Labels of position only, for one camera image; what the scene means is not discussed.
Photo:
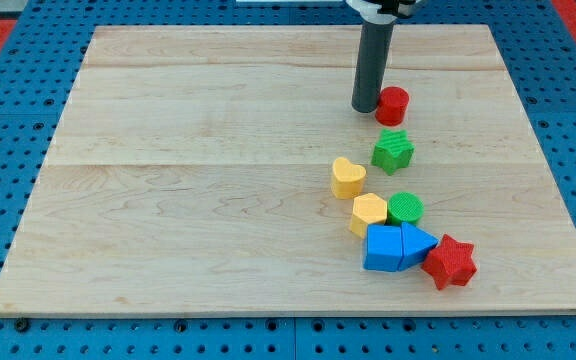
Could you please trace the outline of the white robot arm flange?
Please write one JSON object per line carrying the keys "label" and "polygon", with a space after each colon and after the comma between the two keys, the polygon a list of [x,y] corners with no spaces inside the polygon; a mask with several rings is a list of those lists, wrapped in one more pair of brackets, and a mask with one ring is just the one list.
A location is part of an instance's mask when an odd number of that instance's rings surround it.
{"label": "white robot arm flange", "polygon": [[386,25],[410,18],[426,0],[345,0],[345,3],[364,21]]}

